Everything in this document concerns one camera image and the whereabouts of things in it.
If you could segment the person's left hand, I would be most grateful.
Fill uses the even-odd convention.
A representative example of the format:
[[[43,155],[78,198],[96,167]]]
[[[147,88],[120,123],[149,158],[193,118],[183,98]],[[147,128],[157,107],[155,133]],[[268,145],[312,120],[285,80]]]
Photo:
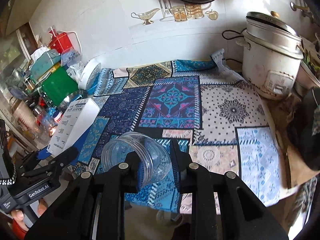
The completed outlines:
[[[38,217],[40,217],[47,210],[47,208],[48,208],[47,202],[43,198],[41,198],[39,200],[39,204],[37,206],[37,215],[38,215]],[[27,224],[25,224],[25,222],[27,220],[25,218],[25,215],[24,215],[23,211],[21,211],[21,210],[12,210],[11,216],[16,221],[17,225],[23,231],[27,232],[29,230],[29,226],[27,226]]]

